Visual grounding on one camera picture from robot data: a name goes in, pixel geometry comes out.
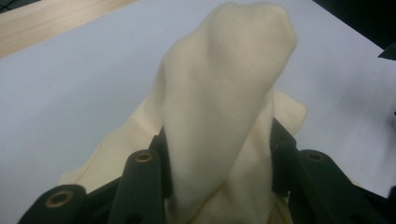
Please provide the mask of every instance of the white tabletop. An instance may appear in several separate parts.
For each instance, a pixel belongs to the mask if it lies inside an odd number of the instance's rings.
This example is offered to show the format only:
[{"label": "white tabletop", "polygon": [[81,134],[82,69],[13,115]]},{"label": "white tabletop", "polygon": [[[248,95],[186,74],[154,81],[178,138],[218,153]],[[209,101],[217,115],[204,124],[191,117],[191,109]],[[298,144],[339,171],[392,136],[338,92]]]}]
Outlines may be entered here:
[{"label": "white tabletop", "polygon": [[[149,92],[170,46],[221,2],[141,1],[0,59],[0,223],[83,164]],[[330,155],[386,196],[396,185],[396,62],[312,1],[274,2],[299,39],[276,83],[307,105],[298,148]]]}]

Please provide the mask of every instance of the table surface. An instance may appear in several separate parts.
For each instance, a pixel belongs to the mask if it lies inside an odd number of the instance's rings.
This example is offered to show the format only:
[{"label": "table surface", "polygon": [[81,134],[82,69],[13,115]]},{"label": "table surface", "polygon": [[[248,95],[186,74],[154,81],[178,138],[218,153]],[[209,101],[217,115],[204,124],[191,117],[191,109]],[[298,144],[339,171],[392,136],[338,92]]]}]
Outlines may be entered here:
[{"label": "table surface", "polygon": [[[68,17],[77,28],[33,44],[17,35],[24,47],[0,59],[0,223],[17,222],[62,173],[83,164],[148,94],[170,46],[222,2],[124,1],[87,23]],[[330,155],[386,196],[396,185],[396,63],[378,59],[379,47],[312,1],[273,2],[289,12],[299,40],[276,83],[308,108],[298,148]]]}]

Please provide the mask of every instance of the cream fabric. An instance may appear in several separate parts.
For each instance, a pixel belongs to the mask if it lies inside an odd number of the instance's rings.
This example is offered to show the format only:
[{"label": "cream fabric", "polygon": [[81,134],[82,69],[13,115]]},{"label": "cream fabric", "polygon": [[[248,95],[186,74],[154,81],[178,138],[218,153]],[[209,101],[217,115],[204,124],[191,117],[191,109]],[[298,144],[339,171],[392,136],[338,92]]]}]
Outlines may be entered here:
[{"label": "cream fabric", "polygon": [[272,91],[295,45],[282,7],[214,9],[164,56],[151,93],[124,126],[60,183],[92,191],[119,177],[163,125],[174,183],[169,223],[287,222],[271,191],[269,138],[274,113],[291,133],[304,120],[303,105]]}]

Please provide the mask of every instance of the wooden surface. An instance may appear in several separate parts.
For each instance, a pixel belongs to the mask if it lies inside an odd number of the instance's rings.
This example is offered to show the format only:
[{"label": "wooden surface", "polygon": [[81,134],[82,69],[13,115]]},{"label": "wooden surface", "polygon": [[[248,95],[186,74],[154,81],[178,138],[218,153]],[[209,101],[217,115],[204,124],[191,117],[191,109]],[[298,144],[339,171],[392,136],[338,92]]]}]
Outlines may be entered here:
[{"label": "wooden surface", "polygon": [[43,0],[0,14],[0,58],[136,0]]}]

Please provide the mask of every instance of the beige cloth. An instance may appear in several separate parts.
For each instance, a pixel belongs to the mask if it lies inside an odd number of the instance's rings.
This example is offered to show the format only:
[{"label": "beige cloth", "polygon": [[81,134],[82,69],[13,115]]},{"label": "beige cloth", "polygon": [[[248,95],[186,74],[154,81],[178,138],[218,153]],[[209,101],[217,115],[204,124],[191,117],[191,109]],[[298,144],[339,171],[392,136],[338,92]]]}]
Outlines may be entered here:
[{"label": "beige cloth", "polygon": [[272,91],[295,45],[280,6],[214,9],[164,56],[151,93],[124,126],[60,183],[101,187],[164,126],[174,184],[169,223],[289,223],[271,191],[269,138],[274,116],[294,134],[306,113]]}]

